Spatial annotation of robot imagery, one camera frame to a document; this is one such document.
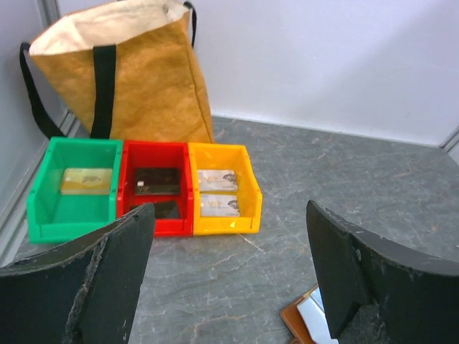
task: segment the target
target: floor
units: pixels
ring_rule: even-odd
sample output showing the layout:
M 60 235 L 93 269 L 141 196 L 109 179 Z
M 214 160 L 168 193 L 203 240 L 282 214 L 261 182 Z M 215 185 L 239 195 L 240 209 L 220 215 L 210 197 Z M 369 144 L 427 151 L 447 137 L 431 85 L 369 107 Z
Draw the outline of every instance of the floor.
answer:
M 459 166 L 441 150 L 222 118 L 214 129 L 249 150 L 260 233 L 154 241 L 130 344 L 287 343 L 279 312 L 316 283 L 309 199 L 459 262 Z M 18 258 L 38 249 L 26 238 Z

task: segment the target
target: gold card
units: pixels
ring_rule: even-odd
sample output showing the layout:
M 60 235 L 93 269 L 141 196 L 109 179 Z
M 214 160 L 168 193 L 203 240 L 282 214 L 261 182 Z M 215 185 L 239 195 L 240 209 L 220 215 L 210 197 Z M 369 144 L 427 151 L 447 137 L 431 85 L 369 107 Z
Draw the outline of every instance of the gold card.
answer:
M 62 195 L 108 195 L 111 168 L 67 168 L 62 178 Z

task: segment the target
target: black strap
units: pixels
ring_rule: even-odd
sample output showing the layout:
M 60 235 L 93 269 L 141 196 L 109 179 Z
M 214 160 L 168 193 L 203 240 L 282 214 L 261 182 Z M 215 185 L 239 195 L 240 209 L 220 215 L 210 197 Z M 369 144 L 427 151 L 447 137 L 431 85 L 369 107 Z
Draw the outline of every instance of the black strap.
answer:
M 109 138 L 115 100 L 116 46 L 94 47 L 93 57 L 95 105 L 91 138 Z
M 25 52 L 29 52 L 29 49 L 29 43 L 23 42 L 21 44 L 19 49 L 19 64 L 21 65 L 22 77 L 24 78 L 27 93 L 29 94 L 32 115 L 34 116 L 38 128 L 46 135 L 47 138 L 51 138 L 52 136 L 65 136 L 48 115 L 44 109 L 42 101 L 40 100 L 40 96 L 37 88 L 35 87 L 34 79 L 24 54 Z
M 192 10 L 191 13 L 191 46 L 194 47 L 194 40 L 196 39 L 196 30 L 198 27 L 198 16 L 196 13 L 196 9 L 194 8 L 193 4 L 189 1 L 184 2 L 184 6 L 188 9 Z
M 35 87 L 32 73 L 27 64 L 25 52 L 30 49 L 30 44 L 23 42 L 19 50 L 19 63 L 22 77 L 29 94 L 32 114 L 38 128 L 47 138 L 65 136 L 57 127 L 44 109 L 43 103 Z M 113 117 L 113 101 L 115 97 L 116 74 L 116 46 L 94 47 L 94 73 L 95 73 L 95 106 L 94 121 L 91 138 L 109 138 Z

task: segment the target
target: brown wallet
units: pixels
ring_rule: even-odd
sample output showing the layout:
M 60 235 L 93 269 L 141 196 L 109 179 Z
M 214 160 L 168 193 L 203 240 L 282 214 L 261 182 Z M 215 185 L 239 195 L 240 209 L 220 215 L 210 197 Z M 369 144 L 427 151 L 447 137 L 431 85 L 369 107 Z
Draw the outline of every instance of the brown wallet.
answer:
M 307 299 L 316 288 L 317 285 L 280 312 L 280 317 L 295 336 L 290 344 L 314 344 L 297 306 Z

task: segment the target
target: green storage bin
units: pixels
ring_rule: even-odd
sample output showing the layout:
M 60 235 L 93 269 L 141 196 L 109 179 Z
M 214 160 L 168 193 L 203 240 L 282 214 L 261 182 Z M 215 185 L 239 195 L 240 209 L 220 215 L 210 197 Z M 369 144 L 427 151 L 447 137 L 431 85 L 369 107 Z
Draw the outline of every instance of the green storage bin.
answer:
M 123 141 L 52 138 L 27 199 L 29 240 L 67 242 L 116 219 Z M 66 168 L 112 168 L 109 195 L 62 195 Z

